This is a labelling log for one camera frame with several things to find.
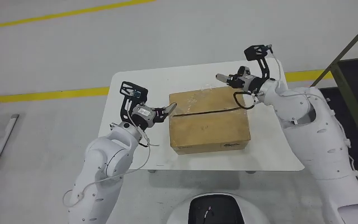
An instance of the black cable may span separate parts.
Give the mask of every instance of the black cable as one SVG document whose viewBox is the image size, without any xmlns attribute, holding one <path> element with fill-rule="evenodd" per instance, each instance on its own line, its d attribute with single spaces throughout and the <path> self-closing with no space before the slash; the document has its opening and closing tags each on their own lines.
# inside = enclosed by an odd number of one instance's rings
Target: black cable
<svg viewBox="0 0 358 224">
<path fill-rule="evenodd" d="M 237 100 L 237 98 L 236 98 L 236 95 L 239 95 L 239 94 L 242 94 L 242 95 L 250 95 L 251 96 L 251 93 L 249 93 L 249 92 L 246 92 L 246 91 L 241 91 L 241 92 L 234 92 L 234 99 L 235 99 L 235 102 L 236 102 L 236 104 L 239 106 L 239 107 L 241 107 L 242 109 L 245 109 L 245 110 L 249 110 L 249 109 L 252 109 L 254 106 L 255 106 L 255 102 L 254 102 L 254 104 L 252 105 L 252 106 L 250 106 L 250 107 L 245 107 L 245 106 L 243 106 L 243 105 L 241 105 L 240 103 L 239 103 L 239 101 Z"/>
<path fill-rule="evenodd" d="M 140 143 L 140 142 L 139 142 L 139 144 L 140 144 L 141 146 L 145 147 L 145 148 L 148 147 L 148 146 L 146 146 L 146 145 L 144 145 L 144 144 L 142 144 L 142 143 Z"/>
</svg>

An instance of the cardboard box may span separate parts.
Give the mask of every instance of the cardboard box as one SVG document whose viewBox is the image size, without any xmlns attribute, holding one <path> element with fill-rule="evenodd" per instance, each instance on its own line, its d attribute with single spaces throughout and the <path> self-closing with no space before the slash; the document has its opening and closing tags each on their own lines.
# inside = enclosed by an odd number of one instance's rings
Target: cardboard box
<svg viewBox="0 0 358 224">
<path fill-rule="evenodd" d="M 231 87 L 169 95 L 176 102 L 169 118 L 170 145 L 177 154 L 244 149 L 250 138 L 247 112 L 238 107 Z M 238 101 L 244 105 L 242 95 Z"/>
</svg>

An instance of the white robot body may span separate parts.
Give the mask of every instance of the white robot body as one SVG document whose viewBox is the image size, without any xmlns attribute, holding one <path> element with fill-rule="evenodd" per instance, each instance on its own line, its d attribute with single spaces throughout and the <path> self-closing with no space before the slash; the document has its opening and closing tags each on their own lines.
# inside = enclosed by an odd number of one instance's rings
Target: white robot body
<svg viewBox="0 0 358 224">
<path fill-rule="evenodd" d="M 188 198 L 175 206 L 173 212 L 170 214 L 167 224 L 188 224 L 189 223 L 189 210 L 191 202 L 200 197 L 208 196 L 208 195 L 227 195 L 231 196 L 235 199 L 236 203 L 238 204 L 239 209 L 241 210 L 241 215 L 244 220 L 244 223 L 247 224 L 270 224 L 269 220 L 265 216 L 264 213 L 261 212 L 255 205 L 253 205 L 251 202 L 248 202 L 244 198 L 235 195 L 235 194 L 229 194 L 229 193 L 205 193 L 205 194 L 199 194 L 192 198 Z"/>
</svg>

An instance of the metal frame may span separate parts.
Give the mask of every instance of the metal frame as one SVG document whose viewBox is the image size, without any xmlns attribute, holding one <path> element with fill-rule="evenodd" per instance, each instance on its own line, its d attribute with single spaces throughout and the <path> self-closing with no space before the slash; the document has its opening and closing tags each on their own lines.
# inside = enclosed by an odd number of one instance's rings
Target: metal frame
<svg viewBox="0 0 358 224">
<path fill-rule="evenodd" d="M 342 57 L 358 42 L 358 35 L 356 35 L 353 40 L 344 48 L 344 50 L 333 60 L 333 62 L 324 70 L 324 72 L 313 82 L 312 86 L 315 86 L 323 77 L 331 71 L 333 78 L 336 81 L 338 89 L 340 90 L 343 99 L 346 102 L 346 105 L 358 126 L 358 102 L 355 98 L 351 87 L 349 86 L 346 78 L 344 77 L 340 67 L 339 61 L 341 61 Z"/>
<path fill-rule="evenodd" d="M 333 60 L 333 62 L 322 72 L 322 74 L 313 82 L 311 87 L 316 86 L 317 83 L 323 79 L 323 77 L 332 70 L 333 66 L 337 65 L 337 62 L 339 62 L 343 56 L 358 42 L 358 34 L 353 38 L 353 40 L 343 49 L 342 52 Z"/>
</svg>

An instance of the box lid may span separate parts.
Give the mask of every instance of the box lid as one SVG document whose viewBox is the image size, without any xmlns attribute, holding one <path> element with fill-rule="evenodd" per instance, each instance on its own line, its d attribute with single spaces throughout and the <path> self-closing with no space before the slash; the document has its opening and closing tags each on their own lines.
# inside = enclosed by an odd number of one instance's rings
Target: box lid
<svg viewBox="0 0 358 224">
<path fill-rule="evenodd" d="M 169 118 L 171 146 L 249 141 L 247 112 L 236 104 L 236 91 L 220 87 L 170 94 L 170 103 L 177 103 L 177 111 Z M 244 105 L 242 95 L 237 99 Z"/>
</svg>

